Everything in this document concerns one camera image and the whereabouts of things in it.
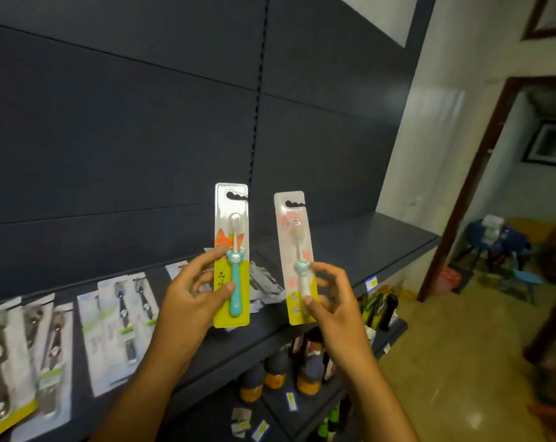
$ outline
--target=tiled floor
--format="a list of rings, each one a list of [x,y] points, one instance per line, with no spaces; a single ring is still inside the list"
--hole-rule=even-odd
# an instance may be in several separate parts
[[[423,442],[544,441],[525,406],[531,366],[523,347],[547,319],[556,287],[536,290],[537,306],[485,286],[475,274],[460,295],[407,293],[409,330],[380,365]]]

